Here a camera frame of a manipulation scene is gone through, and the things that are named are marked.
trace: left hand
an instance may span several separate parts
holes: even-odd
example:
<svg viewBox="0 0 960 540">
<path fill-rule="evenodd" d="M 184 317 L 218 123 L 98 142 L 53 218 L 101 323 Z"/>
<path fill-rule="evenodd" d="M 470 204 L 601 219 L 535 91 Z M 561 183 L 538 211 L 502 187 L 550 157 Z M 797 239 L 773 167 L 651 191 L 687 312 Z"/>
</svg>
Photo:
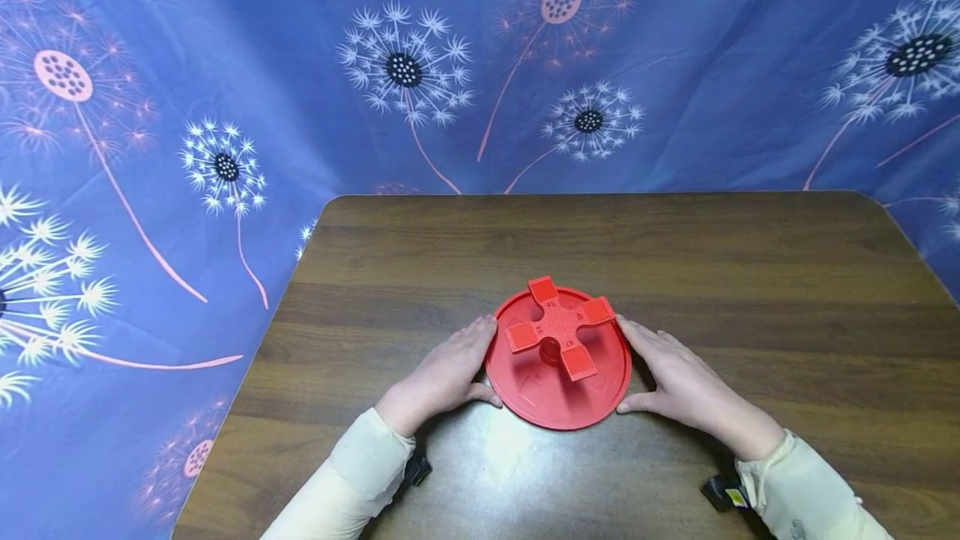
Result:
<svg viewBox="0 0 960 540">
<path fill-rule="evenodd" d="M 377 403 L 380 418 L 405 438 L 423 422 L 469 401 L 503 407 L 493 388 L 473 381 L 497 333 L 497 319 L 484 315 L 437 345 L 417 369 L 387 390 Z"/>
</svg>

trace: red cross arm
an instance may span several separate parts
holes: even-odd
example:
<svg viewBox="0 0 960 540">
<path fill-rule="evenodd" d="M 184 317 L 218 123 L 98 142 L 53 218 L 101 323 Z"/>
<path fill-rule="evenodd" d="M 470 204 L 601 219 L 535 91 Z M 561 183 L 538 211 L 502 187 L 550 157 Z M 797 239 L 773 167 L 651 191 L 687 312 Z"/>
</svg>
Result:
<svg viewBox="0 0 960 540">
<path fill-rule="evenodd" d="M 553 338 L 560 345 L 560 359 L 571 381 L 583 380 L 598 373 L 586 346 L 577 339 L 577 330 L 598 326 L 617 317 L 610 302 L 603 296 L 592 298 L 576 308 L 560 304 L 560 293 L 550 276 L 527 282 L 530 294 L 543 310 L 537 321 L 507 327 L 507 342 L 513 354 L 535 348 L 544 338 Z"/>
</svg>

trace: beige sleeve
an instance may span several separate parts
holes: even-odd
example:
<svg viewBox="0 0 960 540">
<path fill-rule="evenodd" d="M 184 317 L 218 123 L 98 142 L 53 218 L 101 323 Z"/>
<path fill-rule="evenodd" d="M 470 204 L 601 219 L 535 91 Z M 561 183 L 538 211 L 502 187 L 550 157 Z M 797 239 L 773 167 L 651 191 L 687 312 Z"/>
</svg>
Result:
<svg viewBox="0 0 960 540">
<path fill-rule="evenodd" d="M 884 540 L 890 534 L 807 442 L 786 432 L 762 462 L 737 462 L 750 506 L 779 540 Z"/>
<path fill-rule="evenodd" d="M 354 540 L 393 500 L 414 441 L 377 410 L 360 415 L 262 540 Z"/>
</svg>

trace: wooden table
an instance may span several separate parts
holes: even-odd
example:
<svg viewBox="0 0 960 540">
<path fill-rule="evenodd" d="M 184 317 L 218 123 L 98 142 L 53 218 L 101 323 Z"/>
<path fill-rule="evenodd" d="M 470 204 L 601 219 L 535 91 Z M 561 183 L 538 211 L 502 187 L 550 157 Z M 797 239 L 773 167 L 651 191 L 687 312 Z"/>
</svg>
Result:
<svg viewBox="0 0 960 540">
<path fill-rule="evenodd" d="M 960 313 L 881 207 L 832 192 L 333 201 L 175 538 L 258 538 L 356 415 L 543 274 L 674 333 L 898 540 L 956 538 Z M 549 432 L 474 405 L 426 446 L 373 538 L 763 537 L 700 495 L 709 443 L 655 416 Z"/>
</svg>

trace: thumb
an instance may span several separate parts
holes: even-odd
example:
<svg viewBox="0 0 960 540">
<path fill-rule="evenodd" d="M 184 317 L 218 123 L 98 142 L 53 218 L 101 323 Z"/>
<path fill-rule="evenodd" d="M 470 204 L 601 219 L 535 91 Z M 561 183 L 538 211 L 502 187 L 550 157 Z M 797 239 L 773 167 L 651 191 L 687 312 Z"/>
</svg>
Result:
<svg viewBox="0 0 960 540">
<path fill-rule="evenodd" d="M 625 396 L 624 399 L 620 401 L 619 405 L 617 405 L 617 413 L 659 413 L 658 402 L 659 394 L 656 392 L 639 392 L 637 394 L 631 394 L 630 396 Z"/>
<path fill-rule="evenodd" d="M 487 386 L 486 383 L 475 382 L 470 384 L 470 388 L 467 390 L 467 400 L 491 403 L 491 405 L 497 408 L 503 407 L 503 401 L 501 401 L 497 393 L 493 391 L 493 388 Z"/>
</svg>

